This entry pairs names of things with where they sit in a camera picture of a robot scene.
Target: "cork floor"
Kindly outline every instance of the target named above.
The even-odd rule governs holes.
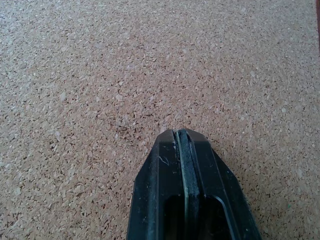
[[[0,238],[125,239],[156,136],[208,137],[264,239],[320,239],[313,0],[2,0]]]

